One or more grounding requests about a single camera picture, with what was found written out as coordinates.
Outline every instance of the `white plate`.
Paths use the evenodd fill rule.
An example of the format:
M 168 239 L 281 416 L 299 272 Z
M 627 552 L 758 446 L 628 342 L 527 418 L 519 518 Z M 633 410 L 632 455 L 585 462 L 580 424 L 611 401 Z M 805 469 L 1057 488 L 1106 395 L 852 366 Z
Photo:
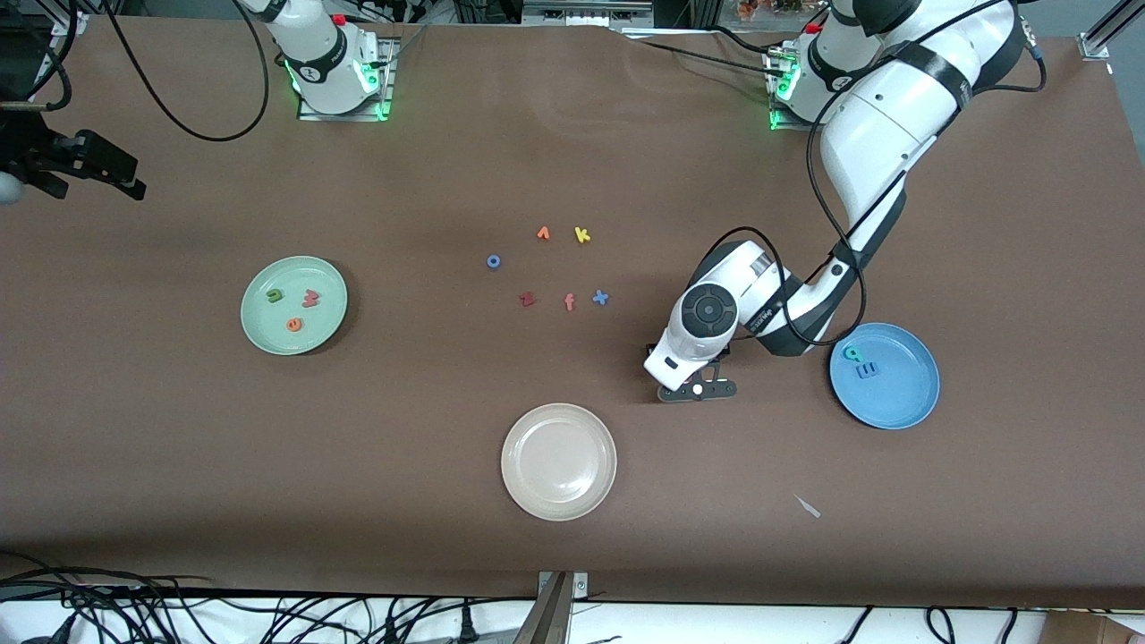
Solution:
M 543 405 L 513 425 L 502 448 L 502 478 L 522 510 L 550 521 L 592 512 L 616 478 L 616 443 L 592 411 Z

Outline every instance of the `green led light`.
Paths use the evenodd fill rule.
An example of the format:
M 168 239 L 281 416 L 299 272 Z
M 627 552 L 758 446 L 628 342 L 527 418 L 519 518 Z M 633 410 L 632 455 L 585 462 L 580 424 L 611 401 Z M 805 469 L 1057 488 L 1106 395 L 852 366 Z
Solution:
M 294 76 L 294 70 L 286 65 L 286 73 L 290 74 L 290 86 L 294 88 L 294 93 L 301 95 L 302 91 L 298 88 L 298 78 Z
M 799 81 L 799 77 L 803 76 L 799 65 L 791 63 L 791 71 L 783 74 L 783 80 L 780 81 L 775 95 L 780 97 L 781 101 L 790 101 L 791 93 L 795 92 L 795 84 Z
M 369 71 L 369 65 L 354 65 L 354 72 L 358 74 L 358 81 L 362 83 L 362 89 L 372 93 L 378 86 L 378 79 L 376 76 L 366 77 L 363 70 Z

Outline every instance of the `cardboard box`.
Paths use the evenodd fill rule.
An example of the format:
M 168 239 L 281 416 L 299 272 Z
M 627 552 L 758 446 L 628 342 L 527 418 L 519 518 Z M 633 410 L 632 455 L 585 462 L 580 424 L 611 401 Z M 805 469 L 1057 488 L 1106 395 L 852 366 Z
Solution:
M 1137 644 L 1136 631 L 1093 613 L 1053 611 L 1045 618 L 1039 644 Z

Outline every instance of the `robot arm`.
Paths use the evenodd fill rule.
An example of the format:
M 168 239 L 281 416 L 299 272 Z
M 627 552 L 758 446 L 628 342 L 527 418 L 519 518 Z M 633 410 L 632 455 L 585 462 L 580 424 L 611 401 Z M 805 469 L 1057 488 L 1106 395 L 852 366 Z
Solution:
M 835 0 L 829 11 L 819 33 L 803 33 L 785 47 L 795 52 L 800 78 L 790 94 L 776 99 L 807 123 L 851 84 L 855 72 L 875 61 L 882 46 L 878 38 L 863 32 L 852 0 Z
M 0 101 L 22 96 L 0 85 Z M 142 199 L 147 184 L 135 178 L 135 157 L 90 129 L 65 136 L 48 127 L 33 110 L 0 110 L 0 205 L 10 205 L 31 186 L 57 199 L 68 194 L 64 174 L 113 186 Z
M 855 0 L 856 9 L 862 1 Z M 1020 34 L 1020 26 L 1013 5 L 1003 1 L 935 33 L 925 44 L 914 39 L 986 2 L 935 1 L 945 9 L 916 11 L 878 33 L 893 58 L 836 101 L 821 141 L 823 165 L 847 213 L 848 243 L 836 244 L 814 283 L 804 284 L 784 267 L 782 291 L 779 266 L 755 243 L 734 242 L 714 249 L 677 300 L 668 328 L 645 362 L 662 385 L 678 390 L 722 351 L 735 330 L 735 324 L 725 328 L 725 313 L 732 313 L 776 355 L 802 355 L 813 346 L 803 338 L 823 337 L 856 280 L 856 267 L 861 270 L 867 266 L 902 212 L 907 172 L 965 107 L 986 64 L 996 61 L 1014 30 Z M 1016 61 L 1017 55 L 1009 68 Z M 995 68 L 992 77 L 997 73 Z M 789 315 L 782 311 L 784 293 L 789 296 Z M 725 294 L 734 301 L 726 303 Z M 716 316 L 718 323 L 711 321 Z
M 316 111 L 340 115 L 379 91 L 378 36 L 345 19 L 338 24 L 322 0 L 239 0 L 267 24 L 283 50 L 295 91 Z

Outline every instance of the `green plate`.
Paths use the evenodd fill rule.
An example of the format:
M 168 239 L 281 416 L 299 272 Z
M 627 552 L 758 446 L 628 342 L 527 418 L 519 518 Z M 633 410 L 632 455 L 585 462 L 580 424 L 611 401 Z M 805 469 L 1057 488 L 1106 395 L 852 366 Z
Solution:
M 274 290 L 282 299 L 271 303 Z M 307 290 L 318 293 L 317 304 L 303 307 Z M 297 355 L 330 339 L 346 317 L 346 281 L 326 260 L 298 256 L 279 259 L 263 268 L 243 293 L 243 331 L 267 353 Z M 302 328 L 291 331 L 290 320 L 298 317 Z

